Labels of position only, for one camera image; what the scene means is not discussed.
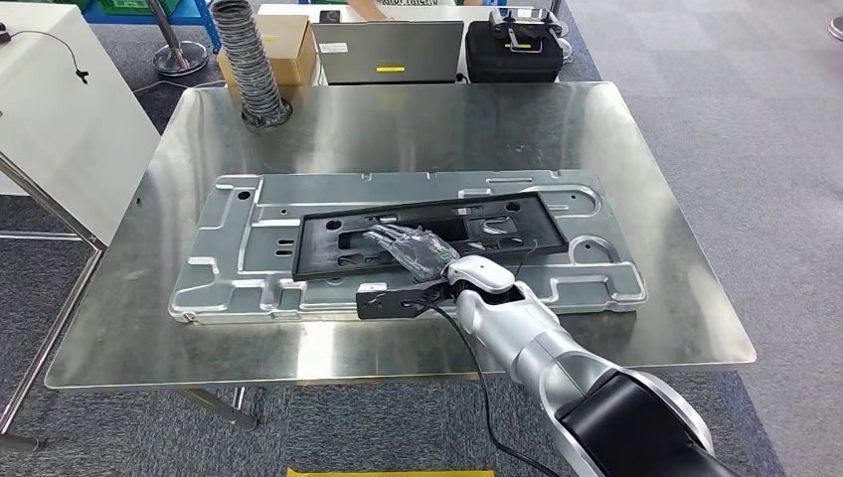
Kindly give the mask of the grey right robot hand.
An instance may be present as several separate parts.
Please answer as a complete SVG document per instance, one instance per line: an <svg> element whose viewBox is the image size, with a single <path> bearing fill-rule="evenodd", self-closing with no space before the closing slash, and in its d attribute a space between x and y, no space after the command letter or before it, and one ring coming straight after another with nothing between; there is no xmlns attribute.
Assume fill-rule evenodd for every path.
<svg viewBox="0 0 843 477"><path fill-rule="evenodd" d="M420 282L440 279L460 258L447 241L423 228L378 224L365 230L363 237L373 240Z"/></svg>

